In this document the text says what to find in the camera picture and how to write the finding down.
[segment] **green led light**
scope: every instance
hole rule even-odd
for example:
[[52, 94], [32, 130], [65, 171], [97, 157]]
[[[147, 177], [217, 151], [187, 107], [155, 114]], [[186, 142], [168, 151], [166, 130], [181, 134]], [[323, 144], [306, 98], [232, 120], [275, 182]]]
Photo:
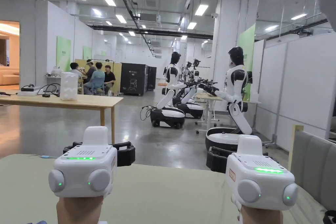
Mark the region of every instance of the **green led light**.
[[283, 173], [281, 170], [274, 170], [274, 169], [267, 169], [267, 168], [254, 168], [255, 170], [259, 172], [265, 172], [265, 173]]
[[95, 157], [67, 157], [67, 159], [92, 160], [96, 158]]

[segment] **man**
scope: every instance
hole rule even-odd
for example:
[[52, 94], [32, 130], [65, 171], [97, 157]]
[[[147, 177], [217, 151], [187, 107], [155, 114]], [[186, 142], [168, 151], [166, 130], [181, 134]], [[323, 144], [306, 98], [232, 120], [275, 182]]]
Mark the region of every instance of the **man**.
[[83, 85], [83, 87], [84, 87], [84, 94], [85, 95], [92, 95], [93, 93], [92, 93], [92, 90], [90, 90], [90, 88], [92, 88], [92, 81], [94, 80], [94, 79], [96, 79], [96, 78], [101, 78], [101, 79], [105, 79], [105, 73], [101, 70], [101, 68], [102, 68], [102, 64], [101, 64], [101, 62], [97, 62], [96, 63], [96, 68], [97, 68], [97, 71], [95, 70], [94, 72], [93, 72], [93, 74], [92, 74], [92, 76], [90, 77], [90, 80], [89, 80], [89, 82], [87, 82], [87, 83], [85, 83], [84, 85]]
[[106, 65], [105, 66], [105, 95], [109, 93], [109, 89], [113, 87], [114, 82], [116, 81], [116, 77], [114, 76], [114, 73], [111, 72], [111, 66]]
[[77, 70], [78, 63], [76, 63], [76, 62], [70, 63], [70, 68], [71, 68], [71, 70], [70, 70], [71, 73], [78, 74], [79, 79], [82, 79], [82, 77], [84, 76], [84, 74], [83, 74], [82, 71]]
[[88, 59], [86, 61], [86, 65], [88, 65], [90, 69], [87, 72], [85, 71], [83, 72], [83, 74], [87, 76], [87, 79], [84, 80], [84, 84], [90, 81], [90, 79], [92, 78], [92, 74], [94, 73], [94, 71], [96, 71], [96, 68], [94, 67], [94, 62], [92, 59]]

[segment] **beige sofa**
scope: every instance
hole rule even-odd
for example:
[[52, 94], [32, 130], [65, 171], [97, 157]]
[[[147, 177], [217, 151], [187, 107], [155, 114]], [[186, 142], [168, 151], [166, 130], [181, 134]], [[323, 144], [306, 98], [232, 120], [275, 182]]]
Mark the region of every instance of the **beige sofa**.
[[18, 68], [0, 66], [0, 85], [16, 85], [20, 83]]

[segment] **black cabinet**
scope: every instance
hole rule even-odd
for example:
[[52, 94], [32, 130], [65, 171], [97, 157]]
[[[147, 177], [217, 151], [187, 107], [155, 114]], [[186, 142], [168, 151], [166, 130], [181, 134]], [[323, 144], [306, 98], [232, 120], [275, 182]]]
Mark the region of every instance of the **black cabinet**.
[[123, 63], [121, 65], [120, 92], [143, 95], [147, 91], [148, 66]]
[[156, 84], [156, 67], [148, 67], [148, 90], [154, 90]]

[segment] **green poster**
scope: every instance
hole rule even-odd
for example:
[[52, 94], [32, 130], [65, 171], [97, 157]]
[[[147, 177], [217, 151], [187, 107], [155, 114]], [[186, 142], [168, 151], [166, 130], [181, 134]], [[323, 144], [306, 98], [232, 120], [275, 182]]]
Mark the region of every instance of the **green poster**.
[[[242, 47], [244, 51], [244, 66], [246, 71], [252, 71], [254, 34], [255, 34], [255, 24], [240, 34], [237, 43], [237, 45]], [[246, 85], [243, 91], [244, 91], [243, 100], [249, 101], [251, 95], [251, 84]]]
[[83, 46], [83, 59], [91, 59], [92, 47]]
[[56, 43], [56, 66], [62, 71], [70, 71], [71, 40], [57, 36]]

